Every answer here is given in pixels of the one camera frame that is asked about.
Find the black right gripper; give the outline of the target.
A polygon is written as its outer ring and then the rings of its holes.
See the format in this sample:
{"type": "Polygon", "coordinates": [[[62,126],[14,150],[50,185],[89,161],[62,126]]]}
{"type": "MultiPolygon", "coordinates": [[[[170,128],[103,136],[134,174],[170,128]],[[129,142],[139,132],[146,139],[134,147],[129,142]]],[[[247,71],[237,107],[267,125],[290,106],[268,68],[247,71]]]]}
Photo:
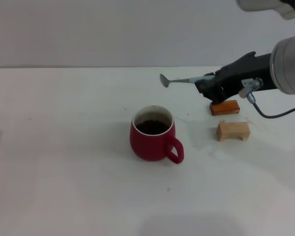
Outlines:
{"type": "Polygon", "coordinates": [[[245,79],[262,79],[263,85],[259,90],[276,89],[270,74],[271,54],[261,56],[255,54],[255,52],[247,53],[218,71],[205,74],[204,80],[195,83],[198,92],[212,104],[220,104],[238,94],[244,88],[242,81],[245,79]]]}

